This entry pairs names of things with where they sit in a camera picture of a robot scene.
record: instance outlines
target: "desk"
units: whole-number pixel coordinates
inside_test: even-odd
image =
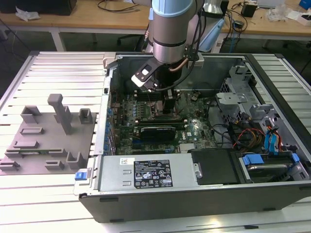
[[[228,8],[232,5],[241,2],[240,0],[230,0]],[[299,7],[300,0],[286,0],[289,8],[296,11],[305,12]],[[241,13],[242,7],[237,7],[236,12]],[[247,39],[266,39],[266,40],[311,40],[311,27],[303,26],[295,20],[288,19],[287,21],[269,22],[266,17],[267,9],[258,9],[255,11],[252,18],[246,18],[248,22],[247,29],[241,34],[241,38]],[[238,14],[233,13],[235,20],[245,22]],[[226,38],[229,32],[229,20],[226,17],[226,24],[222,29],[222,33],[217,39],[217,43],[213,48],[213,52],[219,52],[223,39]]]
[[[116,14],[101,10],[97,0],[77,0],[70,16],[40,14],[41,19],[28,22],[15,14],[0,14],[0,18],[14,31],[50,32],[57,51],[66,51],[59,33],[114,33],[144,34],[148,25],[149,8],[138,6],[140,11]],[[122,9],[132,4],[109,2],[109,9]],[[0,30],[7,30],[0,25]]]
[[[229,8],[241,0],[230,0]],[[14,14],[0,14],[0,18],[16,31],[39,31],[52,34],[57,51],[66,48],[60,32],[73,33],[116,33],[116,34],[144,34],[148,25],[149,8],[139,6],[140,11],[125,14],[106,12],[97,7],[96,0],[78,0],[76,8],[70,16],[43,15],[41,19],[25,22]],[[287,0],[288,7],[297,10],[299,0]],[[109,2],[110,9],[121,9],[130,4],[125,2]],[[311,40],[311,27],[288,19],[286,22],[269,22],[266,18],[267,10],[258,9],[252,18],[248,18],[248,27],[241,34],[241,38],[277,39],[277,40]],[[224,26],[213,52],[219,52],[223,39],[229,31],[228,24]]]

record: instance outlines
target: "table leg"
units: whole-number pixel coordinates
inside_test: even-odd
[[[211,53],[219,53],[220,49],[222,48],[223,41],[226,38],[226,33],[220,33],[215,44],[213,45],[211,49]]]
[[[265,40],[265,42],[262,45],[262,48],[266,49],[268,47],[268,44],[270,43],[271,40]]]
[[[58,52],[65,52],[66,51],[66,47],[64,44],[63,39],[61,38],[60,34],[58,31],[51,31],[53,40],[54,40],[54,44],[56,46],[56,50]]]
[[[98,40],[97,40],[96,33],[92,33],[92,38],[93,38],[93,44],[97,44]]]
[[[5,30],[0,30],[0,40],[7,40],[8,37],[5,33]]]

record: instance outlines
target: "slotted aluminum surface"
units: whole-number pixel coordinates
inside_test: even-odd
[[[44,100],[50,93],[62,93],[64,101],[70,105],[72,112],[77,112],[81,107],[90,108],[98,113],[97,98],[101,96],[103,89],[101,69],[94,64],[94,69],[84,72],[72,70],[72,73],[63,72],[65,67],[71,66],[71,58],[74,60],[102,60],[104,53],[41,53],[37,58],[50,59],[50,65],[58,59],[65,61],[61,67],[50,67],[43,71],[40,65],[25,65],[20,73],[20,83],[5,99],[7,100],[0,110],[0,142],[3,154],[16,133],[21,122],[20,112],[28,100],[35,98],[43,105],[38,108],[42,112],[53,112],[53,109],[45,104]],[[87,65],[79,65],[79,70]],[[19,89],[22,83],[58,83],[47,89]],[[74,83],[90,83],[94,89],[81,89]],[[87,96],[84,104],[79,101]],[[93,155],[94,145],[90,147],[90,155]],[[93,163],[93,158],[88,161],[88,166]],[[244,233],[279,233],[279,232],[309,232],[311,229],[311,198],[303,199],[280,211],[268,211],[262,213],[242,213],[218,216],[201,216],[188,218],[160,219],[139,222],[108,223],[96,222],[92,215],[73,195],[74,174],[66,175],[24,175],[24,176],[0,176],[0,232],[102,232],[102,233],[158,233],[158,232],[244,232]],[[258,226],[259,229],[247,230],[245,225]]]
[[[311,133],[311,90],[306,81],[282,58],[273,54],[254,54],[275,87]],[[266,103],[271,103],[258,83],[257,90]]]

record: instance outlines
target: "power supply label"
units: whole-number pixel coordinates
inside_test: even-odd
[[[135,188],[173,187],[169,160],[134,161]]]

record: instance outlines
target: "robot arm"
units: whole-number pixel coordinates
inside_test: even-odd
[[[192,47],[199,43],[202,36],[203,28],[199,17],[215,18],[216,16],[221,18],[222,11],[209,12],[215,11],[211,7],[212,4],[214,6],[215,0],[132,1],[143,5],[150,5],[152,2],[152,26],[149,28],[152,32],[149,30],[149,36],[152,36],[150,40],[153,42],[154,55],[132,76],[132,81],[138,87],[148,91],[169,90],[176,81],[181,80],[181,72],[172,75],[170,70],[176,71],[173,67],[180,67],[186,63],[184,61],[186,45],[191,44],[189,51],[193,51]],[[201,14],[203,8],[206,9],[204,15]]]

